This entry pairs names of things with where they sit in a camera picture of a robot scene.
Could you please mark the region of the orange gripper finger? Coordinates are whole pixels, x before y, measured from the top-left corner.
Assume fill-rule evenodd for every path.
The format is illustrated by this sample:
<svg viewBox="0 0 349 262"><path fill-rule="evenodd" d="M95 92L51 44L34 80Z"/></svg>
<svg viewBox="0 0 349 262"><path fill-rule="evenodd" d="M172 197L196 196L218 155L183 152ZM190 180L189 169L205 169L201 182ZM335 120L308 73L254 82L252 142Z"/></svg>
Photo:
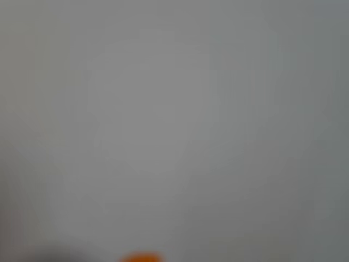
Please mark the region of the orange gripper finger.
<svg viewBox="0 0 349 262"><path fill-rule="evenodd" d="M121 257L119 262L164 262L164 259L158 253L137 252Z"/></svg>

